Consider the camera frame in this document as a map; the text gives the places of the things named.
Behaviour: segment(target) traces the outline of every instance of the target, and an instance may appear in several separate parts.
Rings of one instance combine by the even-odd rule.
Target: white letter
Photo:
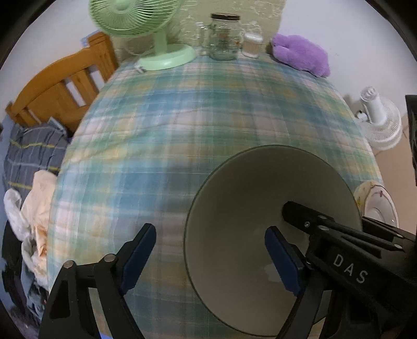
[[[344,272],[349,272],[349,275],[352,276],[352,272],[353,272],[353,264],[350,264],[344,271]]]
[[[335,266],[337,266],[337,267],[340,267],[340,265],[341,265],[342,263],[343,263],[343,257],[342,257],[340,254],[338,254],[338,255],[337,255],[337,257],[336,257],[336,259],[334,260],[333,265],[335,265]]]
[[[361,271],[361,273],[359,273],[359,276],[361,277],[361,279],[362,280],[359,280],[358,278],[356,278],[356,281],[358,282],[358,283],[363,283],[364,281],[365,281],[365,277],[363,276],[363,275],[368,275],[368,272],[366,272],[366,271]]]

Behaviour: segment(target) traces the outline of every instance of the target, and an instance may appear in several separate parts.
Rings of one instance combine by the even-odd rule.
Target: chair backrest
[[[113,45],[106,34],[98,32],[88,38],[88,43],[89,47],[52,63],[29,81],[16,101],[6,107],[14,122],[34,126],[54,117],[71,131],[77,129],[98,94],[88,68],[96,65],[107,82],[118,67]],[[78,105],[65,85],[66,80],[74,83],[85,105]]]

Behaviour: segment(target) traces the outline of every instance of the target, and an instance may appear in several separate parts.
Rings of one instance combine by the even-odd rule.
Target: plaid tablecloth
[[[67,149],[50,215],[49,286],[67,259],[84,264],[116,253],[149,222],[157,244],[126,296],[145,337],[247,338],[194,293],[183,231],[207,176],[237,152],[264,144],[316,154],[352,191],[366,180],[382,182],[351,111],[325,79],[266,55],[230,62],[198,57],[145,74],[124,63]]]

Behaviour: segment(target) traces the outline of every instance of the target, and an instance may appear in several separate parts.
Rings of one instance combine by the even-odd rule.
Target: wallpaper
[[[168,41],[191,46],[199,44],[199,27],[211,22],[211,13],[232,13],[241,16],[242,32],[258,33],[264,45],[278,31],[286,0],[185,0],[183,6],[166,27]],[[113,39],[116,55],[123,60],[129,55],[141,54],[152,46],[152,36]]]

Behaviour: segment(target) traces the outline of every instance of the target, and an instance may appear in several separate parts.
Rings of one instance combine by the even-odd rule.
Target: blue gripper pad
[[[301,253],[288,243],[276,226],[265,232],[265,246],[287,291],[297,296],[303,290],[305,265]]]
[[[120,284],[120,292],[123,295],[135,287],[156,242],[156,229],[154,225],[145,224],[138,236],[140,236],[142,231],[145,232],[144,235],[123,267],[122,281]]]

